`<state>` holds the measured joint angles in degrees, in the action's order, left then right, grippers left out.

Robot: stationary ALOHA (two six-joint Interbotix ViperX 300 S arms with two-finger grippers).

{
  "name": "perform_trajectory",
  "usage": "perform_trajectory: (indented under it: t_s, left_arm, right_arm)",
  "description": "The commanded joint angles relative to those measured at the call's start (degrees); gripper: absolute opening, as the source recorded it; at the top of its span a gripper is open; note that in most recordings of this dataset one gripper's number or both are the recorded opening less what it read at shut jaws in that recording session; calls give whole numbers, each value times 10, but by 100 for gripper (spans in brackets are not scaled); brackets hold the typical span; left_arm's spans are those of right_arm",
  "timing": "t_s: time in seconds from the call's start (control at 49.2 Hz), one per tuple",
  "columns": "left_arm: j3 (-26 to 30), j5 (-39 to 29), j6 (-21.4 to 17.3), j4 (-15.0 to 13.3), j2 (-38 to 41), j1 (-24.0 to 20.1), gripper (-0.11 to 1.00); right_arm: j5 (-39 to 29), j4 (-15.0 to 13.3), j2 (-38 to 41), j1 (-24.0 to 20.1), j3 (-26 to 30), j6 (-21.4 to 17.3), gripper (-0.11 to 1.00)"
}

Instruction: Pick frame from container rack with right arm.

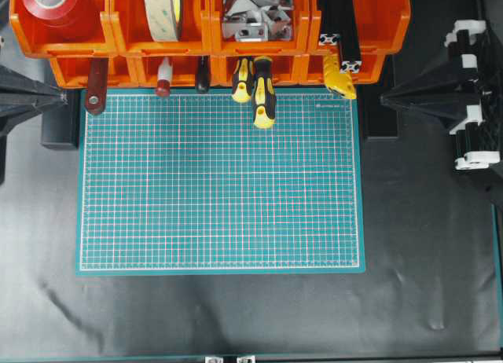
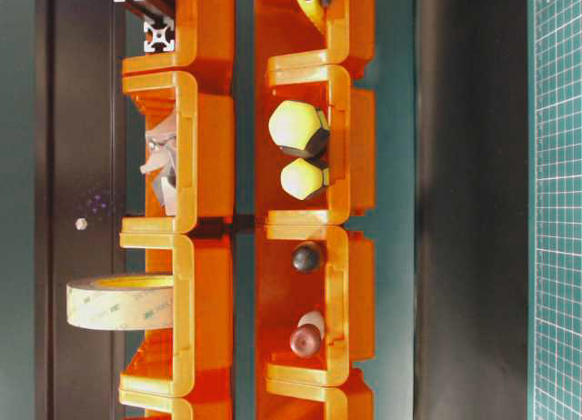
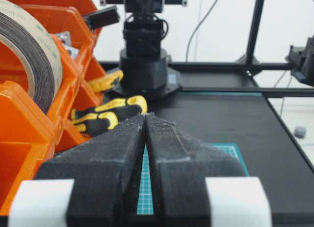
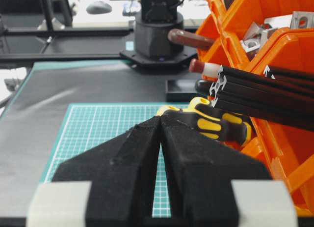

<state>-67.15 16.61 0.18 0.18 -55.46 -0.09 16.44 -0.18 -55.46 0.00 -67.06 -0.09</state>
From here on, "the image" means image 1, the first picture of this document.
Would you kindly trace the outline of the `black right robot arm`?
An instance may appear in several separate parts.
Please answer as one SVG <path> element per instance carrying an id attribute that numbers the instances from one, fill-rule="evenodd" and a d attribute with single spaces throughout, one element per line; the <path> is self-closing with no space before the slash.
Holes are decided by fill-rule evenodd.
<path id="1" fill-rule="evenodd" d="M 446 62 L 384 93 L 397 112 L 437 119 L 453 142 L 453 167 L 502 208 L 502 44 L 485 20 L 458 20 Z"/>

